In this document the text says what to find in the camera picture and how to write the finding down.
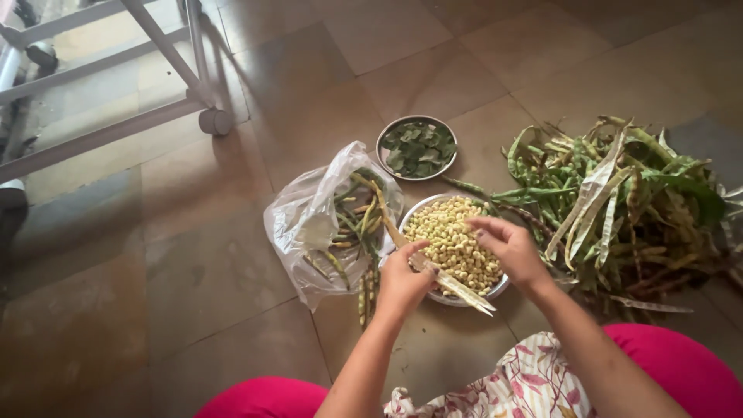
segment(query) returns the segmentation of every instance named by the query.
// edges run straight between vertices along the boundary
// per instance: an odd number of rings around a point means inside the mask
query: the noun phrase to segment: steel bowl
[[[431,123],[434,125],[437,123],[444,125],[449,130],[449,132],[451,132],[452,138],[454,139],[454,144],[456,144],[457,146],[457,150],[454,152],[454,155],[452,155],[451,161],[449,161],[449,163],[445,165],[444,168],[439,170],[436,174],[432,174],[428,177],[421,177],[420,179],[411,179],[410,177],[398,176],[397,174],[395,174],[394,170],[389,168],[389,165],[387,165],[387,157],[389,156],[389,149],[382,148],[382,138],[384,138],[384,135],[387,135],[387,132],[389,132],[390,130],[392,130],[393,128],[395,128],[397,125],[401,123],[416,122],[419,120],[422,120],[424,122]],[[454,164],[454,160],[457,159],[457,153],[459,153],[459,142],[457,142],[457,135],[454,134],[454,131],[452,131],[449,125],[445,124],[442,120],[432,118],[431,116],[414,115],[414,116],[406,116],[404,118],[397,119],[395,122],[392,122],[391,124],[387,125],[387,127],[382,131],[382,133],[379,134],[379,138],[377,138],[377,158],[379,158],[379,162],[380,164],[382,164],[382,168],[386,172],[392,174],[396,179],[405,179],[405,180],[410,180],[410,181],[433,179],[434,177],[442,174],[449,167],[451,167],[452,164]]]
[[[475,196],[472,196],[472,195],[467,194],[467,193],[442,193],[442,194],[437,194],[435,196],[431,196],[429,198],[426,198],[424,200],[421,200],[416,206],[413,206],[412,209],[410,209],[408,211],[408,213],[405,214],[405,217],[403,218],[402,222],[400,222],[399,231],[402,234],[405,234],[405,231],[404,231],[403,227],[408,224],[408,221],[410,220],[410,218],[415,213],[417,213],[418,211],[423,210],[426,206],[433,205],[434,202],[445,202],[446,200],[449,200],[449,199],[451,199],[454,196],[464,196],[464,197],[469,197],[472,200],[480,200],[480,199],[476,198]],[[501,293],[503,293],[503,291],[507,287],[508,287],[508,276],[506,276],[505,274],[503,274],[501,276],[501,281],[499,281],[498,284],[496,284],[487,293],[487,295],[484,296],[484,298],[486,300],[493,300],[498,295],[500,295]],[[449,305],[449,306],[469,306],[462,299],[460,299],[460,298],[458,298],[456,296],[452,296],[452,295],[450,295],[450,296],[444,296],[438,290],[432,290],[431,292],[428,292],[428,295],[427,296],[429,298],[437,301],[437,302],[443,303],[444,305]]]

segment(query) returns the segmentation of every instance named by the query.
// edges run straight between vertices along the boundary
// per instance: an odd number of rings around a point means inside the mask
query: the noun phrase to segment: person's left hand
[[[414,273],[408,259],[416,251],[427,247],[430,241],[411,242],[389,256],[381,269],[381,284],[374,317],[403,320],[421,303],[433,287],[438,271]]]

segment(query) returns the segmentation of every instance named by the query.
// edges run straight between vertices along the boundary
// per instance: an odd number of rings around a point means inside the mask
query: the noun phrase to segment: white metal frame
[[[230,130],[231,118],[226,118],[224,111],[215,107],[214,94],[209,84],[201,26],[198,21],[200,13],[198,0],[186,0],[188,27],[179,28],[168,34],[163,32],[144,7],[145,3],[151,1],[154,0],[108,0],[23,31],[0,24],[0,35],[7,41],[0,54],[0,105],[106,70],[158,49],[188,86],[186,98],[183,100],[0,165],[0,184],[199,110],[207,109],[199,116],[199,124],[204,132],[223,135]],[[98,60],[13,87],[21,54],[27,46],[124,10],[129,11],[142,27],[149,36],[149,41],[129,48],[119,48]],[[194,74],[173,46],[173,42],[187,39],[188,36],[191,37],[198,75]]]

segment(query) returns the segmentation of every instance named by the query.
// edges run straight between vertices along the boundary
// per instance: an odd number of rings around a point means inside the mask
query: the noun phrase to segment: tiled floor
[[[329,386],[360,335],[354,296],[311,314],[265,236],[289,181],[409,114],[445,120],[451,174],[493,191],[499,149],[533,123],[581,133],[599,114],[671,128],[672,144],[743,179],[743,1],[203,0],[225,138],[196,115],[25,179],[33,206],[2,266],[0,415],[186,417],[229,385]],[[175,0],[148,6],[167,27]],[[142,33],[126,14],[58,36],[76,65]],[[193,64],[188,42],[176,47]],[[182,97],[159,53],[49,91],[37,149]],[[413,205],[449,188],[401,184]],[[727,283],[672,296],[670,316],[743,379],[743,298]],[[395,345],[385,395],[419,402],[490,372],[548,329],[515,289],[494,318],[430,300]]]

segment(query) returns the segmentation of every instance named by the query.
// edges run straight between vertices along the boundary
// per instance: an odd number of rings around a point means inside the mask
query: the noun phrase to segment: transparent plastic bag
[[[345,283],[327,260],[316,258],[323,271],[331,277],[332,283],[302,258],[309,251],[327,250],[338,234],[340,228],[333,203],[335,192],[346,190],[351,183],[349,176],[361,167],[374,171],[383,180],[389,215],[396,222],[403,211],[403,192],[395,179],[370,159],[366,146],[359,141],[340,150],[329,166],[294,179],[263,213],[268,239],[289,274],[299,299],[312,311],[326,295],[356,293],[358,280],[369,267],[369,256],[362,253],[357,260],[357,248],[339,251],[336,254],[338,261],[343,265],[350,283],[350,289],[346,289]]]

